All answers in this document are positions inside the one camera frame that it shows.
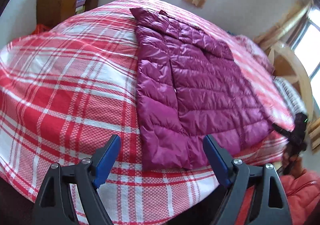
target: pink floral pillow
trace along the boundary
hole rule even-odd
[[[257,63],[264,67],[271,75],[273,74],[275,68],[270,63],[268,56],[258,45],[256,45],[251,39],[244,35],[237,35],[235,36],[235,38],[242,46],[247,49],[247,51],[252,55]]]

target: purple puffer jacket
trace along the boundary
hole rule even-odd
[[[138,21],[137,112],[145,170],[207,165],[207,134],[236,154],[272,131],[225,42],[163,11],[131,12]]]

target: person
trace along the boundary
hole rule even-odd
[[[320,221],[320,177],[316,172],[302,167],[302,158],[292,156],[289,159],[284,150],[282,166],[295,161],[289,175],[280,176],[288,199],[293,225],[319,224]],[[235,225],[243,225],[248,214],[253,187],[247,189],[242,207]]]

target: purple box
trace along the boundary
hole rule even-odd
[[[76,7],[79,7],[79,6],[81,6],[81,5],[84,5],[85,1],[86,1],[86,0],[77,0],[77,2],[76,2]]]

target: window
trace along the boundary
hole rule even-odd
[[[292,49],[305,67],[313,97],[320,105],[320,10],[317,8],[310,11],[308,22]]]

